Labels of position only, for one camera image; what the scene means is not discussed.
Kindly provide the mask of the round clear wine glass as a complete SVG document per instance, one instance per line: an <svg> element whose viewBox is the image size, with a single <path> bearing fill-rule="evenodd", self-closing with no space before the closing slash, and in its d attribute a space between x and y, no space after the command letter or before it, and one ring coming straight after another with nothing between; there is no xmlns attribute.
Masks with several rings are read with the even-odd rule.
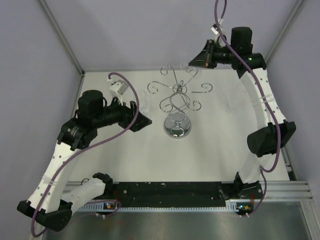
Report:
<svg viewBox="0 0 320 240"><path fill-rule="evenodd" d="M150 105L148 95L144 90L139 90L137 95L139 99L139 111L141 113L146 113L149 110Z"/></svg>

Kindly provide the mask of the ribbed clear flute glass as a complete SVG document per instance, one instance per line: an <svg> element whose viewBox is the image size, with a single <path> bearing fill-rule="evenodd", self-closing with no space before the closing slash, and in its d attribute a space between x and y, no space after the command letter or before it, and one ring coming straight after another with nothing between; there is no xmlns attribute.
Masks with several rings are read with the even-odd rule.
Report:
<svg viewBox="0 0 320 240"><path fill-rule="evenodd" d="M232 84L227 87L227 105L230 111L235 110L244 99L246 90L241 82Z"/></svg>

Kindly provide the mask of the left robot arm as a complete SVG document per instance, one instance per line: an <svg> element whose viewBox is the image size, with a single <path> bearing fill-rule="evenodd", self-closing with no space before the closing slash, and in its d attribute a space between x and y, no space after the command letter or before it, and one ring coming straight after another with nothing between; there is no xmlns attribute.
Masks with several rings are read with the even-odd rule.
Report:
<svg viewBox="0 0 320 240"><path fill-rule="evenodd" d="M47 229L59 232L73 214L96 197L109 198L114 191L113 180L106 173L96 173L71 193L63 193L77 164L76 157L91 146L98 129L114 124L137 132L152 124L152 120L137 110L137 104L120 104L113 97L107 104L103 93L87 90L78 99L78 109L62 125L52 159L33 194L18 203L17 210Z"/></svg>

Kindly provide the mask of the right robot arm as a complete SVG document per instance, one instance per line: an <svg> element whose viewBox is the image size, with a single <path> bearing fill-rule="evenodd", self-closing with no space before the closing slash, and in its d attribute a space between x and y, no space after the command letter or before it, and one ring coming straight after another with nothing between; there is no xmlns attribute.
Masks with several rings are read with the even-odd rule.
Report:
<svg viewBox="0 0 320 240"><path fill-rule="evenodd" d="M234 27L230 42L216 24L211 30L215 39L207 40L203 50L188 66L214 69L219 64L230 65L250 97L257 130L246 138L250 153L235 175L231 192L232 196L245 198L259 189L259 178L263 173L276 169L281 149L297 127L295 122L286 119L277 104L264 57L253 52L252 30L249 27Z"/></svg>

